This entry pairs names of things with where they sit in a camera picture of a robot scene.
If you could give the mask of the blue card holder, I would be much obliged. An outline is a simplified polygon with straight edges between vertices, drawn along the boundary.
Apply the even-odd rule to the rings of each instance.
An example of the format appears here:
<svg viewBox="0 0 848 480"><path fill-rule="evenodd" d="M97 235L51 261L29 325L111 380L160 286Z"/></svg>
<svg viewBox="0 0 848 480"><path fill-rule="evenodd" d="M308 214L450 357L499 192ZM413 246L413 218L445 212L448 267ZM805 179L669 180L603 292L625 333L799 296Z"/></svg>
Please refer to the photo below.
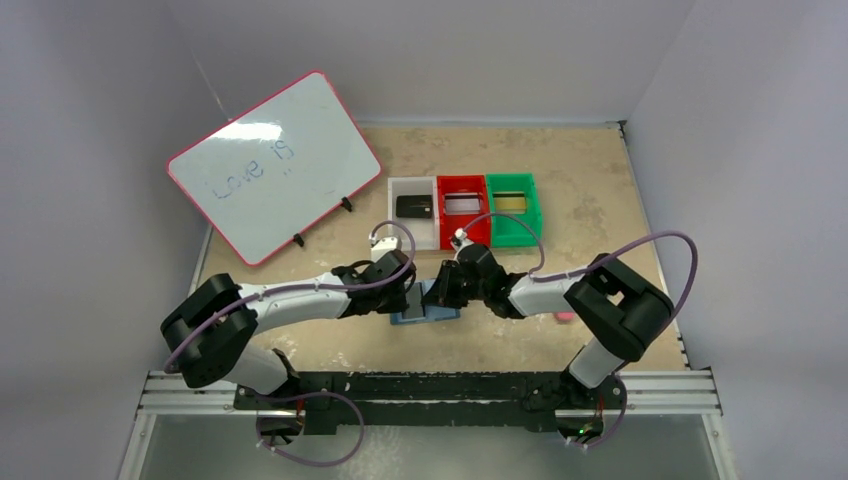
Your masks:
<svg viewBox="0 0 848 480"><path fill-rule="evenodd" d="M406 294L409 307L403 312L391 313L389 315L390 324L401 326L458 319L460 317L459 309L422 304L423 295L429 291L434 283L434 279L416 281Z"/></svg>

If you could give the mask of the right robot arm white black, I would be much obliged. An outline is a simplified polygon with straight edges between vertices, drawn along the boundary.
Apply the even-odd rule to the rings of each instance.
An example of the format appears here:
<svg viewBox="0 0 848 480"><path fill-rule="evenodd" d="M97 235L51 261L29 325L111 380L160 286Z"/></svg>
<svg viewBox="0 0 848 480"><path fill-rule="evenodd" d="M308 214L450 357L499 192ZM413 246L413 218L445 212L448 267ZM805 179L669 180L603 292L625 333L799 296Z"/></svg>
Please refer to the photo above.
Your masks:
<svg viewBox="0 0 848 480"><path fill-rule="evenodd" d="M504 319L569 312L592 334L562 373L566 383L595 389L622 366L639 361L671 321L674 305L655 285L610 254L585 273L544 281L509 273L491 250L472 243L442 262L422 296L426 306L462 309L482 302Z"/></svg>

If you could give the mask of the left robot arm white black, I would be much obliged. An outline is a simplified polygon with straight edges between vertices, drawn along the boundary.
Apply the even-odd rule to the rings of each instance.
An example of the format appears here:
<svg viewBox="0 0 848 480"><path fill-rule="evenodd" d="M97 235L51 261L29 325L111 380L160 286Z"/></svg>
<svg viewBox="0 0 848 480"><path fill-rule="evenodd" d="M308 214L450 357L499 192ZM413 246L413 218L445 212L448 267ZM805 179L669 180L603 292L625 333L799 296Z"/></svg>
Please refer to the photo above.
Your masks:
<svg viewBox="0 0 848 480"><path fill-rule="evenodd" d="M287 357L252 344L254 336L307 320L401 312L415 274L397 249L300 282L238 284L216 274L163 320L166 369L194 389L225 380L260 395L292 391L297 379Z"/></svg>

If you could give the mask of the silver card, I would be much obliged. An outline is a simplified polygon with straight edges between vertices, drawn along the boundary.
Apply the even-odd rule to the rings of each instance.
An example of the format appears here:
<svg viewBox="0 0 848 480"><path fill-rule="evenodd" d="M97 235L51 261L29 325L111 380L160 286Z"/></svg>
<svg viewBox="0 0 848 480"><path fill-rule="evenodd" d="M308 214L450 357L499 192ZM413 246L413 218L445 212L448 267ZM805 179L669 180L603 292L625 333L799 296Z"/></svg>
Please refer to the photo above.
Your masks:
<svg viewBox="0 0 848 480"><path fill-rule="evenodd" d="M444 207L448 216L478 215L483 202L477 193L449 193L444 196Z"/></svg>

